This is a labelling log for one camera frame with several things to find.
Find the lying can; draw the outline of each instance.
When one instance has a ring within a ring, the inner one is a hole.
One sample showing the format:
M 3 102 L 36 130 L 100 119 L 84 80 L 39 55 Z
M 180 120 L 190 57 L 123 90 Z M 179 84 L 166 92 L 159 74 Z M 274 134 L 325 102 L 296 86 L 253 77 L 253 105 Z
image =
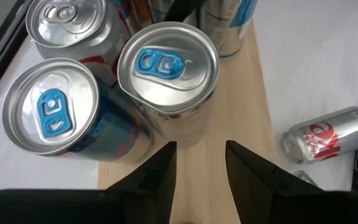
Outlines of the lying can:
M 163 135 L 182 146 L 200 139 L 219 76 L 218 52 L 204 33 L 181 22 L 146 27 L 122 50 L 117 72 Z
M 141 29 L 152 24 L 147 0 L 110 0 L 120 10 L 123 20 L 131 33 L 136 34 Z
M 220 58 L 235 56 L 241 49 L 257 0 L 207 0 L 201 8 L 200 29 L 208 35 Z
M 65 57 L 99 66 L 109 73 L 94 74 L 107 86 L 116 83 L 119 54 L 130 35 L 114 4 L 106 0 L 35 0 L 25 22 L 43 58 Z
M 358 150 L 358 107 L 297 124 L 283 135 L 282 143 L 297 163 L 323 161 Z
M 316 184 L 316 182 L 314 182 L 314 181 L 309 177 L 309 175 L 308 175 L 305 171 L 303 171 L 303 170 L 296 171 L 295 173 L 293 173 L 293 175 L 294 175 L 295 177 L 297 177 L 297 178 L 303 180 L 303 181 L 306 181 L 307 183 L 309 183 L 309 184 L 311 184 L 311 185 L 314 185 L 314 186 L 318 187 L 317 184 Z
M 2 108 L 5 132 L 41 156 L 137 161 L 151 148 L 149 132 L 107 91 L 81 63 L 48 59 L 10 87 Z
M 164 21 L 174 1 L 175 0 L 149 0 L 150 12 L 154 23 Z M 183 22 L 197 27 L 196 12 L 192 12 Z

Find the can lid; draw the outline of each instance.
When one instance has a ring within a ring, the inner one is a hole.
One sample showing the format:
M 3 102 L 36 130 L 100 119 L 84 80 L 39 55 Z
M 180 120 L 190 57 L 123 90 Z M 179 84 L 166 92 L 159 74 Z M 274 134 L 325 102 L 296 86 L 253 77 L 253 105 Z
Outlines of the can lid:
M 297 163 L 301 164 L 305 160 L 300 140 L 291 133 L 284 133 L 282 139 L 285 152 Z
M 66 47 L 94 34 L 105 13 L 105 0 L 35 0 L 25 24 L 38 44 Z
M 163 113 L 180 113 L 212 94 L 219 57 L 211 40 L 181 22 L 161 22 L 133 36 L 118 64 L 121 88 Z
M 86 134 L 98 99 L 96 80 L 84 65 L 53 58 L 27 69 L 12 84 L 2 122 L 9 138 L 22 149 L 56 155 Z

